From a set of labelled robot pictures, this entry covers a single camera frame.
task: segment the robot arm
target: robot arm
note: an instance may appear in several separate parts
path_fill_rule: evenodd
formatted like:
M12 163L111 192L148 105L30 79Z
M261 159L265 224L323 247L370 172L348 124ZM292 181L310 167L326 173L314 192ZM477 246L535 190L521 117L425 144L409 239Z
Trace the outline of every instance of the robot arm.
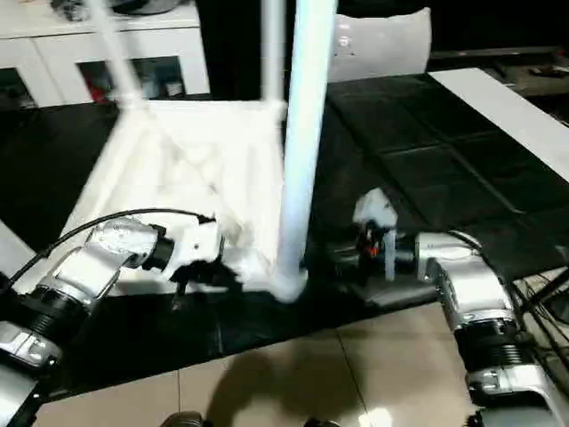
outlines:
M435 285L467 371L470 398L481 407L468 426L569 426L569 402L535 359L506 288L473 238L401 235L387 256L389 241L384 237L394 229L375 221L361 225L360 281L393 262L395 272L412 272Z
M174 243L165 229L129 218L104 222L66 254L29 294L4 299L0 321L0 427L27 426L64 350L116 283L121 269L158 269L168 278L220 254L216 222L197 224ZM187 236L192 238L188 245Z

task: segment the black table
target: black table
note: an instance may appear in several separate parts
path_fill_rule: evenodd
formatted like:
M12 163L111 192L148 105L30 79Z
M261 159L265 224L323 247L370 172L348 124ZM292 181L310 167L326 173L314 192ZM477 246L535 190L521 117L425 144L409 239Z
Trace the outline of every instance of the black table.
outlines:
M71 213L116 121L112 106L1 113L0 218L38 250ZM350 222L381 187L401 227L465 230L511 278L569 262L569 184L428 76L329 86L311 235ZM312 275L291 305L268 294L108 298L68 353L54 399L96 390L435 300L382 283L381 304Z

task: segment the white tube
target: white tube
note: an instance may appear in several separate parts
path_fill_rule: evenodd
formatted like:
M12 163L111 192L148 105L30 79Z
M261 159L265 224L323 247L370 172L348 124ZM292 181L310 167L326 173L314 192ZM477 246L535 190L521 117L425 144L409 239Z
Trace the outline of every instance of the white tube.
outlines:
M281 101L285 57L284 0L263 0L261 14L262 99Z
M309 228L336 5L337 0L300 0L296 6L274 284L274 294L282 301L298 298L307 279L299 264Z
M106 0L86 0L92 22L99 33L109 56L107 61L113 77L121 108L142 108L142 95L138 78L117 33L116 23L108 13Z

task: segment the cabinet door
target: cabinet door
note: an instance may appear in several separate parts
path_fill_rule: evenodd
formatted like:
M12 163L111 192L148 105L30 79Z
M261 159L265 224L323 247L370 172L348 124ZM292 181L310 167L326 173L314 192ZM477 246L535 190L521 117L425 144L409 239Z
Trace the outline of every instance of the cabinet door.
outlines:
M0 40L0 109L60 105L61 97L27 38Z
M121 38L148 98L209 92L199 28L124 31ZM40 37L35 43L66 103L113 98L98 35Z

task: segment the beige floor tile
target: beige floor tile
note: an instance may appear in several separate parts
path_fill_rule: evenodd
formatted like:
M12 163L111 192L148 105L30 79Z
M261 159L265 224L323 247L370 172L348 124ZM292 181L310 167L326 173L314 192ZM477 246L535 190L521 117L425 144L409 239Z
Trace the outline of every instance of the beige floor tile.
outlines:
M455 427L474 413L461 358L437 304L344 326L339 333L372 427Z
M43 405L34 427L158 427L178 410L177 372Z
M217 382L207 410L214 427L301 427L311 416L357 427L364 408L337 334L309 337L251 350L225 360L209 373L206 395ZM182 371L182 409L204 404L193 368Z
M227 359L212 360L180 370L180 407L205 415L213 393L223 378Z

